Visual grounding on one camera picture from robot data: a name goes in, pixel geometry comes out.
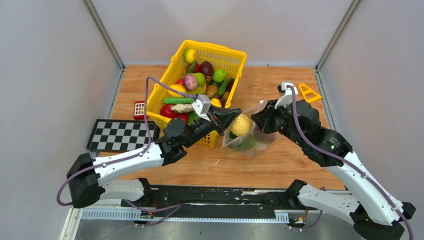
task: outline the yellow lemon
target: yellow lemon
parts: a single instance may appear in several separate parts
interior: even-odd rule
[[[242,113],[235,118],[229,129],[234,135],[244,137],[251,130],[251,120]]]
[[[179,91],[179,92],[182,92],[183,94],[186,94],[187,93],[187,90],[184,88],[184,86],[183,85],[181,85],[181,84],[174,84],[174,85],[170,85],[169,86],[170,88],[172,88],[172,89],[174,89],[174,90],[177,90],[177,91]],[[171,96],[171,97],[173,97],[173,98],[182,98],[183,96],[181,96],[180,94],[178,94],[178,93],[176,93],[176,92],[173,92],[173,91],[171,91],[171,90],[169,90],[169,89],[167,89],[167,91],[168,91],[168,94]]]
[[[184,51],[184,62],[192,64],[194,60],[198,59],[198,53],[195,49],[189,48]]]
[[[212,104],[212,105],[214,105],[215,107],[218,107],[218,108],[222,108],[223,107],[221,105],[221,101],[219,99],[217,99],[217,98],[212,98],[210,100],[210,104]]]

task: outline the wood grain surface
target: wood grain surface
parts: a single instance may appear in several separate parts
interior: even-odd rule
[[[134,102],[144,99],[146,77],[160,79],[166,68],[163,65],[128,66],[112,119],[133,120]],[[278,99],[277,85],[282,81],[305,83],[318,92],[312,68],[245,67],[231,107],[246,110],[260,100]],[[153,86],[153,82],[149,83],[149,93]],[[319,110],[321,124],[327,127],[322,102],[314,102],[312,106]],[[294,179],[300,179],[317,188],[344,189],[335,176],[309,160],[297,145],[279,134],[266,151],[254,158],[228,148],[220,149],[221,141],[222,137],[215,149],[195,144],[187,149],[186,157],[174,164],[144,169],[122,179],[143,177],[151,184],[255,188],[287,188]]]

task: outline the white wall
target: white wall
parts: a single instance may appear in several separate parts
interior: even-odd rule
[[[322,70],[338,129],[424,236],[424,2],[363,0]]]
[[[0,6],[0,239],[56,240],[69,209],[56,192],[119,70],[81,0]]]
[[[168,64],[181,42],[247,53],[246,65],[315,65],[352,0],[93,0],[124,64]]]

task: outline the yellow plastic crate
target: yellow plastic crate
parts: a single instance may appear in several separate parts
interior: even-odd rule
[[[162,83],[169,86],[175,84],[179,79],[185,76],[187,64],[184,62],[183,54],[186,49],[195,49],[197,51],[197,62],[199,64],[203,61],[209,61],[214,69],[224,69],[227,72],[227,78],[235,79],[228,100],[225,103],[225,108],[229,108],[239,79],[242,76],[242,69],[248,57],[247,54],[213,43],[185,40],[182,42],[181,46],[179,46],[176,54],[171,57],[170,64],[160,79]],[[153,92],[147,100],[147,115],[149,119],[152,119],[162,130],[171,120],[171,118],[159,114],[161,108],[165,105],[163,103],[164,98],[168,97],[167,90],[159,84],[155,84]],[[213,131],[199,140],[197,144],[213,149],[218,136],[219,134]]]

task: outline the black and white checkerboard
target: black and white checkerboard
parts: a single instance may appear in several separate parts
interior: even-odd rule
[[[147,121],[152,141],[159,137],[159,127]],[[95,152],[127,152],[148,143],[144,121],[97,119],[87,149]]]

